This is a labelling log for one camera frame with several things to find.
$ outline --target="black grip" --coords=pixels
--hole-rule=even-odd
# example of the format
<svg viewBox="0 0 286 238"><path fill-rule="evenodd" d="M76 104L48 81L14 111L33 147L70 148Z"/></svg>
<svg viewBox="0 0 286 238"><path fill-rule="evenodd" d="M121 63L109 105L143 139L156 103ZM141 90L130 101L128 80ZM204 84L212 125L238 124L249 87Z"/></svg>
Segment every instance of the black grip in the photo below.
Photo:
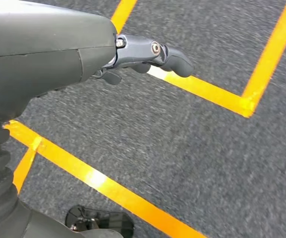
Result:
<svg viewBox="0 0 286 238"><path fill-rule="evenodd" d="M175 48L167 47L167 60L161 68L174 71L180 77L189 77L194 71L192 63L184 53Z"/></svg>

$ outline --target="yellow line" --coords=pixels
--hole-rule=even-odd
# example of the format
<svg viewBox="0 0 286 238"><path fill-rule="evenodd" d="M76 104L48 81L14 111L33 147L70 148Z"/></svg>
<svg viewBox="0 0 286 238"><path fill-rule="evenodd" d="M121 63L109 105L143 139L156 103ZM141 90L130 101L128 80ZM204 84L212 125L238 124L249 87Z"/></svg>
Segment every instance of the yellow line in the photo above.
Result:
<svg viewBox="0 0 286 238"><path fill-rule="evenodd" d="M182 78L170 72L164 80L244 117L248 116L247 111L251 107L249 100L193 76Z"/></svg>
<svg viewBox="0 0 286 238"><path fill-rule="evenodd" d="M35 155L36 150L41 142L41 137L35 137L31 145L29 145L27 152L23 157L19 164L14 171L13 183L17 188L19 194L26 176L29 174L32 167Z"/></svg>
<svg viewBox="0 0 286 238"><path fill-rule="evenodd" d="M255 70L243 93L254 104L251 115L258 105L286 47L286 6L269 37Z"/></svg>
<svg viewBox="0 0 286 238"><path fill-rule="evenodd" d="M26 146L33 143L35 138L41 137L17 121L11 121L5 128L9 129L12 137ZM170 237L204 238L199 232L45 138L41 138L41 143L37 148L37 152Z"/></svg>
<svg viewBox="0 0 286 238"><path fill-rule="evenodd" d="M130 15L137 0L121 0L118 5L112 22L115 26L118 33L122 31L127 18Z"/></svg>

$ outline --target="painted line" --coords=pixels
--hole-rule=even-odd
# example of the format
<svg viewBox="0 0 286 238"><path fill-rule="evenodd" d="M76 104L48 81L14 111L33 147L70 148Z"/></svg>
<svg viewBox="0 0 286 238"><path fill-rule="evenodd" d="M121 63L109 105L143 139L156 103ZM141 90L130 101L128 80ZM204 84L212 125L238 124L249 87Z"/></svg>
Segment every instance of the painted line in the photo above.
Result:
<svg viewBox="0 0 286 238"><path fill-rule="evenodd" d="M36 147L36 150L41 156L170 237L204 238L201 233L112 180L51 141L41 137L19 122L13 120L5 128L10 131L10 136L26 146L33 144L36 138L41 138L41 142L39 146Z"/></svg>
<svg viewBox="0 0 286 238"><path fill-rule="evenodd" d="M31 169L36 155L36 151L41 142L41 137L38 136L35 137L32 144L28 145L29 149L14 171L13 183L17 188L18 194L22 190L23 184Z"/></svg>
<svg viewBox="0 0 286 238"><path fill-rule="evenodd" d="M123 27L130 17L137 0L121 0L111 21L115 26L118 33L121 33Z"/></svg>
<svg viewBox="0 0 286 238"><path fill-rule="evenodd" d="M286 6L263 51L242 97L253 102L252 115L286 47Z"/></svg>
<svg viewBox="0 0 286 238"><path fill-rule="evenodd" d="M244 117L248 117L248 111L251 111L252 107L250 100L244 99L194 76L183 78L174 72L166 72L155 66L152 66L147 73L235 113L241 114Z"/></svg>

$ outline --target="screw head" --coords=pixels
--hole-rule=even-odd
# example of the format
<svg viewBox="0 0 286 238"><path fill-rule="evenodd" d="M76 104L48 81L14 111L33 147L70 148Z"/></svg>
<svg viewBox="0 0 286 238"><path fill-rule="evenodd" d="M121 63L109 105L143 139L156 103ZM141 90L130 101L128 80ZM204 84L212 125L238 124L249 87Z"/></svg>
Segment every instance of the screw head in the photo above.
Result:
<svg viewBox="0 0 286 238"><path fill-rule="evenodd" d="M118 38L116 39L116 47L121 48L121 47L124 47L125 42L122 38Z"/></svg>
<svg viewBox="0 0 286 238"><path fill-rule="evenodd" d="M158 42L153 41L152 43L152 52L158 56L161 53L161 46Z"/></svg>

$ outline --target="gray carpet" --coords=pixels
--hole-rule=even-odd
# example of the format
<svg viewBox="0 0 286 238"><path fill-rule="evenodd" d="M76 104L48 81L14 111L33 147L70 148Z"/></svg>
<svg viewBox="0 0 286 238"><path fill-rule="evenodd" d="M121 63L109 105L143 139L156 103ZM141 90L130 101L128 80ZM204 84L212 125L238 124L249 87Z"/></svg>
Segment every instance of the gray carpet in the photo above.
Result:
<svg viewBox="0 0 286 238"><path fill-rule="evenodd" d="M118 1L45 0L111 17ZM286 1L138 0L124 32L183 49L199 78L241 94ZM20 121L211 238L286 238L286 51L256 114L229 112L122 70L32 100ZM15 168L25 147L7 144ZM75 204L120 211L38 157L21 198L63 221ZM167 237L132 215L137 238Z"/></svg>

